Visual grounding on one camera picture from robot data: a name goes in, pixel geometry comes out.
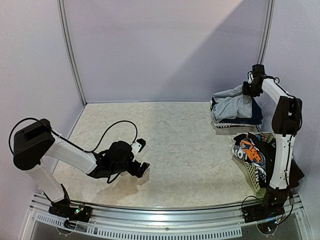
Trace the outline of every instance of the dark blue folded garment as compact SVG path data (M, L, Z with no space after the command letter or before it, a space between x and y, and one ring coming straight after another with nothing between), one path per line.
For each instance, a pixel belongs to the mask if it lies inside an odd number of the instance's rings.
M252 98L252 117L251 118L240 118L236 117L234 119L223 119L220 123L223 124L250 124L250 125L260 125L262 124L262 109L256 102L254 98Z

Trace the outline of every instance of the metal corner post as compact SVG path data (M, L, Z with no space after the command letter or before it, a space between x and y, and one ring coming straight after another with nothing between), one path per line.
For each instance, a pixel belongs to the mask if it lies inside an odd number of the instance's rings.
M80 80L80 76L79 76L79 72L78 72L78 68L77 68L77 64L76 64L76 60L75 60L75 56L72 48L72 43L70 39L65 1L57 0L57 3L58 3L58 10L59 10L59 16L60 16L60 22L61 22L62 35L64 38L65 49L69 58L69 63L70 63L74 83L75 83L82 105L86 106L87 100L86 100L85 92Z
M270 34L270 29L271 29L271 23L272 23L272 17L274 13L274 8L275 8L275 0L268 0L268 5L266 9L266 14L265 14L265 20L264 20L264 26L263 26L263 32L262 32L262 38L261 38L261 43L260 43L260 48L259 48L259 56L258 56L258 64L263 64L264 58L266 55L266 50L267 50L267 44L268 44L268 39L269 39L269 34Z

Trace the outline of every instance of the robotic arm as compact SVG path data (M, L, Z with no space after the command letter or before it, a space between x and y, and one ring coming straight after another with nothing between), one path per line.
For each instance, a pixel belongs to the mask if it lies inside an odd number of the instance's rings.
M262 208L243 209L245 216L251 215L252 221L258 221L271 217L272 214L276 215L279 209L284 211L283 205L288 195L290 204L294 204L289 176L296 134L302 125L302 101L285 91L277 82L278 78L266 75L263 65L252 66L252 76L253 79L249 78L248 82L243 83L242 93L259 97L265 91L277 104L271 124L276 139L272 178L266 188L263 204L260 206Z
M146 141L141 138L131 145L124 141L114 142L109 149L100 153L84 151L53 131L47 119L41 119L14 135L13 163L29 174L51 201L49 213L69 218L70 221L88 222L91 207L83 203L78 207L71 207L66 189L44 167L42 157L53 157L92 178L108 178L107 183L112 183L125 171L138 178L143 176L149 163L141 165L134 158L145 145ZM110 181L110 176L115 174L116 177Z

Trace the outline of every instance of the white tabletop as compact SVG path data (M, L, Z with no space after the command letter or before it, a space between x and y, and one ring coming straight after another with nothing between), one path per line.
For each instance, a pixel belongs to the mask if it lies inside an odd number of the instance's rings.
M59 161L55 178L72 200L134 207L193 207L227 204L254 192L245 167L231 153L231 136L255 131L252 127L212 127L208 102L134 102L88 104L70 140L93 149L105 129L119 120L138 127L146 140L136 156L150 163L142 178L122 173L112 184L94 179ZM96 151L112 142L131 143L129 123L114 126Z

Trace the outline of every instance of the white wall panel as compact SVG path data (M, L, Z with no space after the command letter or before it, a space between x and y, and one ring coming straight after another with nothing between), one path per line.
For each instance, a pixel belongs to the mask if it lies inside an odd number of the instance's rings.
M246 80L267 0L68 0L88 102L203 101Z
M305 174L299 189L313 236L320 239L320 2L276 1L264 59L266 74L302 99L303 125L294 143L294 157ZM271 130L276 105L260 98L264 129Z
M17 240L37 187L13 164L10 130L25 117L47 118L67 135L82 106L57 1L10 0L0 5L0 239Z

